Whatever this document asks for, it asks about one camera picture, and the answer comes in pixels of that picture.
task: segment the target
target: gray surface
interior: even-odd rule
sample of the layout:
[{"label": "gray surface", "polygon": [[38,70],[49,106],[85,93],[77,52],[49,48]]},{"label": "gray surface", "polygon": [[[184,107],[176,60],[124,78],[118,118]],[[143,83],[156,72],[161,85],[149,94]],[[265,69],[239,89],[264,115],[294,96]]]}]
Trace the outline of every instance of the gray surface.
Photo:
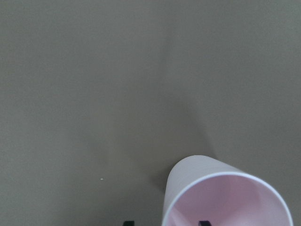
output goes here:
[{"label": "gray surface", "polygon": [[159,225],[191,154],[300,225],[300,25],[298,1],[1,1],[0,225]]}]

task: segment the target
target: paper cup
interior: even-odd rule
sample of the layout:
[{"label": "paper cup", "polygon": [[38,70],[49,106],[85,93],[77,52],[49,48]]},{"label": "paper cup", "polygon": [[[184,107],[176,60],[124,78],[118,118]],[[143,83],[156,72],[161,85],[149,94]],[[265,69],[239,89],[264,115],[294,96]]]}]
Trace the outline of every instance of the paper cup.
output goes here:
[{"label": "paper cup", "polygon": [[280,194],[265,181],[207,156],[179,161],[166,186],[162,226],[293,226]]}]

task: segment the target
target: gray background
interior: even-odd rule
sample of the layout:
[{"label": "gray background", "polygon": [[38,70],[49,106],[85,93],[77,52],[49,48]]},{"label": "gray background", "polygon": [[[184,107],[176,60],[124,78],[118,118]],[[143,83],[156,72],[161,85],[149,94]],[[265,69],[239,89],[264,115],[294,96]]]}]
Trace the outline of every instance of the gray background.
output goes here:
[{"label": "gray background", "polygon": [[2,0],[0,225],[159,225],[192,154],[301,225],[300,97],[299,1]]}]

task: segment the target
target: white cup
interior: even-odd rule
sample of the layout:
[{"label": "white cup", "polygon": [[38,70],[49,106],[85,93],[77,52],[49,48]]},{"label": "white cup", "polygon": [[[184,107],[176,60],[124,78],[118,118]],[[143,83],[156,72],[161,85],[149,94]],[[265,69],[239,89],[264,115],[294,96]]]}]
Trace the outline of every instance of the white cup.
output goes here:
[{"label": "white cup", "polygon": [[265,181],[207,156],[193,155],[171,170],[162,226],[293,226],[280,194]]}]

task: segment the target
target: cup rim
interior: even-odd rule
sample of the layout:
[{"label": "cup rim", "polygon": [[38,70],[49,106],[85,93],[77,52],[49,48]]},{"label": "cup rim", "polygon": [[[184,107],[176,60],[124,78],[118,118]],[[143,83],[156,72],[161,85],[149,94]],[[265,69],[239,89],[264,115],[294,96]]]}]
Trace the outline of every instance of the cup rim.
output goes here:
[{"label": "cup rim", "polygon": [[278,191],[273,188],[271,185],[269,185],[267,182],[265,182],[264,180],[253,176],[251,174],[248,173],[244,173],[244,172],[235,172],[235,171],[223,171],[223,172],[217,172],[217,173],[211,173],[208,174],[206,176],[200,177],[199,179],[191,182],[190,184],[188,184],[187,186],[185,186],[176,196],[175,198],[171,201],[171,203],[169,204],[169,207],[167,208],[167,210],[165,211],[165,214],[163,216],[163,220],[162,220],[162,226],[165,226],[167,223],[167,219],[168,219],[168,215],[171,211],[171,209],[174,207],[174,205],[176,204],[176,202],[179,200],[179,198],[190,188],[192,188],[194,185],[198,184],[199,182],[202,182],[204,180],[210,179],[210,178],[214,178],[214,177],[219,177],[219,176],[240,176],[240,177],[245,177],[251,180],[254,180],[258,183],[260,183],[261,185],[265,186],[266,188],[268,188],[274,195],[276,195],[276,197],[280,200],[281,204],[283,205],[286,215],[288,216],[288,220],[289,220],[289,224],[290,226],[293,226],[293,218],[291,216],[291,213],[288,209],[288,206],[286,204],[286,202],[284,201],[284,199],[282,198],[282,196],[278,193]]}]

